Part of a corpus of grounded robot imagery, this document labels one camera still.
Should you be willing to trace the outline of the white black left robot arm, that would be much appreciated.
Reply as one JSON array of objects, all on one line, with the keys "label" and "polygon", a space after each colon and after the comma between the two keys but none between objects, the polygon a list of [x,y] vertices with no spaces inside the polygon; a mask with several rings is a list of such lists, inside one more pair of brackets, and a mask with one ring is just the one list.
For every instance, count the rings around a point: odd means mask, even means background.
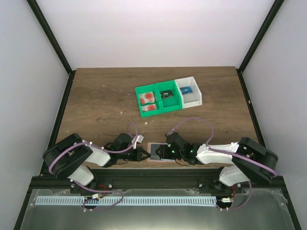
[{"label": "white black left robot arm", "polygon": [[73,133],[47,149],[43,159],[49,172],[56,178],[70,179],[87,186],[94,180],[94,174],[83,165],[85,162],[108,168],[118,160],[143,161],[151,155],[137,146],[142,140],[142,135],[132,137],[121,133],[113,142],[99,147]]}]

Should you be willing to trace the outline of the red circle card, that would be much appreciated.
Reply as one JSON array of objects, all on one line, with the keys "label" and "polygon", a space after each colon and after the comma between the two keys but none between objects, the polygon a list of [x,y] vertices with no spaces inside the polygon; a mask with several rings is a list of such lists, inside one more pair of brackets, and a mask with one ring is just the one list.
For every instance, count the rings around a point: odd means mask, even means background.
[{"label": "red circle card", "polygon": [[153,111],[156,109],[157,109],[156,104],[148,104],[148,105],[142,106],[142,112],[149,112],[149,111]]},{"label": "red circle card", "polygon": [[155,100],[155,96],[154,96],[153,92],[147,92],[147,93],[144,94],[143,97],[146,101],[154,101]]}]

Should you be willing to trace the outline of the pink leather card holder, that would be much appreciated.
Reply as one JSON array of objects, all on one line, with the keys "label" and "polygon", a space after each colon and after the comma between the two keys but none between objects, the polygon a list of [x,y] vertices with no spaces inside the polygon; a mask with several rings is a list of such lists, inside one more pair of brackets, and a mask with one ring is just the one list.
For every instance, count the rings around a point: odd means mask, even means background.
[{"label": "pink leather card holder", "polygon": [[154,143],[148,142],[147,152],[150,153],[150,157],[147,159],[147,162],[175,162],[175,160],[160,158],[156,151],[160,146],[167,147],[166,143]]}]

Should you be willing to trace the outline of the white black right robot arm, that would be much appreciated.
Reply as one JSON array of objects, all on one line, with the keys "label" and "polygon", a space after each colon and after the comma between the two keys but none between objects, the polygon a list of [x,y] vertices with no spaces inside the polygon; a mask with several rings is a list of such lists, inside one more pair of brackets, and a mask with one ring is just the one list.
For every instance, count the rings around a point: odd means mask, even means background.
[{"label": "white black right robot arm", "polygon": [[277,177],[278,156],[247,137],[225,145],[191,144],[174,132],[166,135],[166,143],[155,153],[161,160],[183,160],[189,165],[227,164],[218,181],[228,187],[242,182],[270,185]]}]

